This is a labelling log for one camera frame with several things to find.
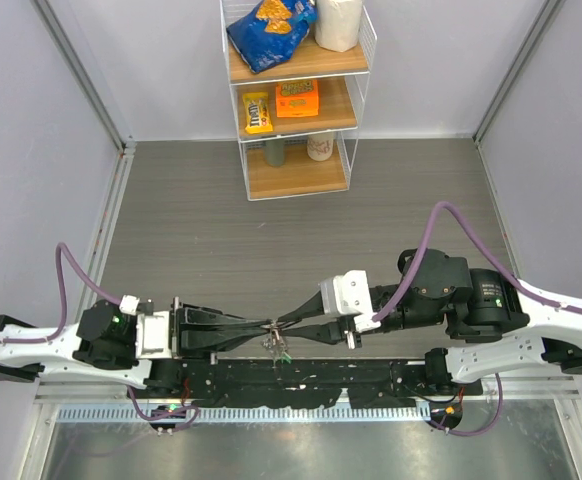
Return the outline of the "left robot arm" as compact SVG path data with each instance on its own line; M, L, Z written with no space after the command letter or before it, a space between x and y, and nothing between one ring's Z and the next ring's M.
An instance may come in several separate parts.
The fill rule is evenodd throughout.
M99 300L59 329L0 315L0 380L120 383L171 398L185 387L188 362L209 360L274 325L179 300L157 311L130 295L119 304Z

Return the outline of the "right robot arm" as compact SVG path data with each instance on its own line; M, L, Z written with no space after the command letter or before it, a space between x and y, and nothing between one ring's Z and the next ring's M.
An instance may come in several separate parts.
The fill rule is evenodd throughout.
M442 324L459 346L424 356L423 380L444 394L484 376L535 365L582 375L582 299L543 292L463 257L403 251L397 285L371 287L361 270L323 281L276 324L292 336L352 349L365 335Z

